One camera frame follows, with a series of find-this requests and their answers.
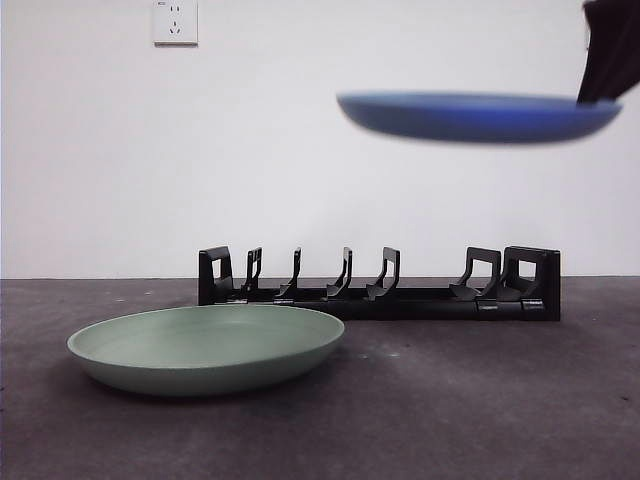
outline plate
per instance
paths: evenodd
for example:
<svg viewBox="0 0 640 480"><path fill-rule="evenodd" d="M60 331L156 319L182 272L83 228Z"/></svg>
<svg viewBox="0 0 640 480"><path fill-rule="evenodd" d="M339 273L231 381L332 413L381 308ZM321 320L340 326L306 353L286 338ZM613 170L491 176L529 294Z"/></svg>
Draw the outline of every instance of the plate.
<svg viewBox="0 0 640 480"><path fill-rule="evenodd" d="M377 132L480 143L573 140L597 132L622 109L609 100L425 92L340 94L338 103L355 123Z"/></svg>
<svg viewBox="0 0 640 480"><path fill-rule="evenodd" d="M130 392L200 396L300 375L338 345L344 324L276 305L212 305L139 313L74 333L67 346L91 377Z"/></svg>

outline white wall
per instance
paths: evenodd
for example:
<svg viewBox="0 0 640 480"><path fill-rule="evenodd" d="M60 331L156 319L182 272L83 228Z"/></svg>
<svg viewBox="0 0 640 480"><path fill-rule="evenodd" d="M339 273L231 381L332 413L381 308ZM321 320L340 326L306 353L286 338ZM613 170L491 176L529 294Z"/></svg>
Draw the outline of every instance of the white wall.
<svg viewBox="0 0 640 480"><path fill-rule="evenodd" d="M200 46L154 48L151 0L5 0L3 277L461 273L467 245L640 274L640 88L589 139L538 147L363 131L335 92L577 93L579 1L200 0Z"/></svg>

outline gray floor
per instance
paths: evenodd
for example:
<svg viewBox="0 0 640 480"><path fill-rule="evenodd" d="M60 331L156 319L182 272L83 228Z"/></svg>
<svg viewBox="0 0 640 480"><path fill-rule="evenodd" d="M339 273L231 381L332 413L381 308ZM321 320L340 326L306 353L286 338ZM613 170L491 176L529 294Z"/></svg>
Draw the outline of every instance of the gray floor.
<svg viewBox="0 0 640 480"><path fill-rule="evenodd" d="M640 478L640 278L563 290L561 323L351 322L302 378L177 401L101 386L65 340L195 281L3 282L2 478Z"/></svg>

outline plate rim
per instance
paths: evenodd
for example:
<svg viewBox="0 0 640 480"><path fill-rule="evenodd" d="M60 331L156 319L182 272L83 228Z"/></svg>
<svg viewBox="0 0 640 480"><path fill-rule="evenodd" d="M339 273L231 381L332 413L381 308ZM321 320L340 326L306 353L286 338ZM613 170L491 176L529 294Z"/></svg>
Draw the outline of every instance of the plate rim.
<svg viewBox="0 0 640 480"><path fill-rule="evenodd" d="M136 316L140 316L140 315L147 315L147 314L153 314L153 313L157 313L157 312L167 312L167 311L177 311L177 310L194 310L194 309L214 309L214 308L286 308L286 309L290 309L290 310L301 310L304 312L312 312L313 314L318 314L320 316L325 316L327 318L330 318L331 320L333 320L337 327L338 327L338 331L332 335L331 337L329 337L328 340L323 341L321 344L317 345L316 347L310 348L310 349L302 349L299 351L294 351L294 352L290 352L287 354L280 354L280 355L272 355L272 356L268 356L268 357L263 357L263 358L259 358L259 359L255 359L255 360L246 360L246 361L240 361L240 362L235 362L235 363L225 363L224 365L213 365L213 364L209 364L209 365L180 365L180 366L153 366L153 365L135 365L135 364L131 364L131 363L120 363L120 362L105 362L103 360L97 360L95 358L92 358L90 356L87 356L83 353L80 353L78 351L77 348L75 348L74 346L74 342L77 339L77 337L79 337L81 334L83 334L84 332L90 330L91 328L94 328L97 325L103 325L106 323L110 323L113 321L117 321L117 320L122 320L125 318L130 318L130 317L136 317ZM289 357L294 357L297 355L301 355L301 354L306 354L306 353L310 353L310 352L314 352L318 349L321 348L325 348L328 345L331 345L332 343L338 341L345 332L345 325L344 322L342 320L340 320L339 318L326 313L326 312L321 312L318 310L310 310L307 308L300 308L300 307L293 307L293 306L289 306L289 305L223 305L223 304L216 304L216 305L192 305L192 306L184 306L184 307L174 307L174 308L161 308L161 309L156 309L156 310L149 310L149 311L144 311L144 312L138 312L138 313L132 313L129 315L122 315L119 317L114 317L114 318L109 318L107 320L101 320L95 323L92 323L90 325L87 325L86 327L81 328L80 330L76 331L75 333L73 333L72 335L69 336L69 338L67 338L67 349L76 357L82 359L82 360L86 360L88 362L91 363L95 363L95 364L100 364L100 365L104 365L107 367L123 367L123 368L130 368L130 369L141 369L141 370L153 370L153 371L181 371L181 370L207 370L207 369L222 369L222 368L230 368L230 367L238 367L238 366L246 366L246 365L251 365L251 364L257 364L257 363L263 363L263 362L270 362L270 361L274 361L274 360L281 360L281 359L286 359Z"/></svg>

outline electrical outlet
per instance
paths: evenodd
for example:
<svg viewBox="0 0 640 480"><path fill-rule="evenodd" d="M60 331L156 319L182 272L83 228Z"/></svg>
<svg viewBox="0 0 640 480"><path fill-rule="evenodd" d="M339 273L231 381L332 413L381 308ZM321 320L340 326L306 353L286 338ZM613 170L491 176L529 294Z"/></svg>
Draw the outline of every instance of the electrical outlet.
<svg viewBox="0 0 640 480"><path fill-rule="evenodd" d="M156 0L153 6L153 40L156 45L197 45L198 2Z"/></svg>

